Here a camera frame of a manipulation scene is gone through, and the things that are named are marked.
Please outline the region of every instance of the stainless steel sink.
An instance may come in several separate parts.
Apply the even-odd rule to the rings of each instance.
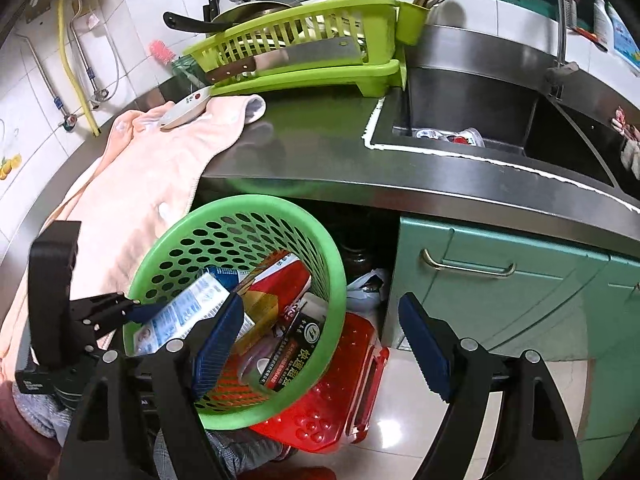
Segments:
[[[556,102],[514,83],[453,70],[410,68],[391,142],[476,154],[562,170],[618,187],[616,179],[588,137]],[[473,127],[485,148],[442,140],[417,139],[423,128],[459,132]]]

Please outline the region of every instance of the faucet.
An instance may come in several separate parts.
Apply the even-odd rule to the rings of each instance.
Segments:
[[[566,6],[565,0],[558,0],[558,52],[554,66],[547,68],[545,79],[551,84],[548,94],[557,100],[562,98],[562,80],[580,70],[575,61],[566,62]]]

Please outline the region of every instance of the red packaging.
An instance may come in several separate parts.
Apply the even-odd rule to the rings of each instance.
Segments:
[[[244,354],[271,327],[278,318],[295,316],[296,303],[311,286],[311,274],[305,264],[293,253],[276,251],[258,264],[236,286],[242,297],[244,311],[255,327],[236,342],[234,351]]]

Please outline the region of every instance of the cabinet door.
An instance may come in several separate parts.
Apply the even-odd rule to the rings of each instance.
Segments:
[[[612,256],[561,308],[497,348],[537,349],[548,361],[594,359],[640,332],[640,263]]]
[[[423,249],[435,266],[425,263]],[[608,256],[534,238],[402,218],[385,329],[397,320],[399,297],[411,291],[458,336],[492,348],[557,308],[606,261]],[[438,270],[437,264],[459,270]],[[512,265],[515,272],[507,272]],[[392,344],[400,339],[398,328]]]

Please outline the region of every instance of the pink towel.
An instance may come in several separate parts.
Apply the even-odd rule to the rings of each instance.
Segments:
[[[97,169],[45,222],[82,222],[72,300],[129,290],[148,250],[189,212],[209,161],[266,109],[256,95],[215,97],[196,120],[162,132],[159,119],[173,106],[118,117]],[[25,273],[0,330],[0,381],[14,380],[27,316]]]

